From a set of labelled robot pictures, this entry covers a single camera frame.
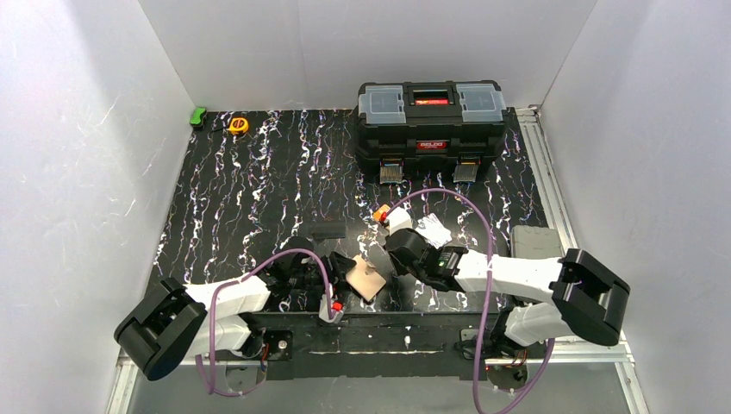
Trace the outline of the orange credit card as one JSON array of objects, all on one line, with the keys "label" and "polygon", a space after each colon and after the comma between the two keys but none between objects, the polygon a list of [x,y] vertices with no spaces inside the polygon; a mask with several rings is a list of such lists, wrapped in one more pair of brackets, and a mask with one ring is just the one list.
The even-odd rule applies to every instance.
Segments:
[{"label": "orange credit card", "polygon": [[383,204],[372,213],[372,217],[376,222],[383,223],[386,220],[389,211],[390,206],[388,204]]}]

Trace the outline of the white credit card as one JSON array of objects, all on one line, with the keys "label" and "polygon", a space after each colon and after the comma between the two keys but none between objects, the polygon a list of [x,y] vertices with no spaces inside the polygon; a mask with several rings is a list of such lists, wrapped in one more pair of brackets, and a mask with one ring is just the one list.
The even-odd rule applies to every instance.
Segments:
[{"label": "white credit card", "polygon": [[453,239],[451,231],[444,226],[434,213],[420,218],[417,221],[415,231],[437,249],[445,247]]}]

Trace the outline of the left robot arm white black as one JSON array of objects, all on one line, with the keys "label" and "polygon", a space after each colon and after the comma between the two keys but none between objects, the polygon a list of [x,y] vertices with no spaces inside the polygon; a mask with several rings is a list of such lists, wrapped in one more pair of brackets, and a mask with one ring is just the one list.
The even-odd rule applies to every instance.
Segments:
[{"label": "left robot arm white black", "polygon": [[151,381],[164,378],[187,358],[219,351],[266,361],[273,349],[266,328],[244,316],[301,288],[314,293],[320,319],[336,323],[344,306],[335,285],[357,265],[356,259],[337,252],[318,256],[308,240],[298,239],[232,279],[210,284],[163,279],[119,323],[114,339]]}]

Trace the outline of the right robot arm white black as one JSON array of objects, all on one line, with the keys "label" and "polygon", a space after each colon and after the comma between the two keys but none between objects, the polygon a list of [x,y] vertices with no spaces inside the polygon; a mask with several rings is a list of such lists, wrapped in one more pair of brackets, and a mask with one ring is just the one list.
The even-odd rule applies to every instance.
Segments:
[{"label": "right robot arm white black", "polygon": [[611,347],[620,341],[631,288],[590,253],[569,248],[562,257],[487,256],[461,246],[436,248],[414,229],[399,229],[384,250],[399,275],[410,274],[441,292],[499,292],[531,304],[501,315],[493,341],[527,347],[578,336]]}]

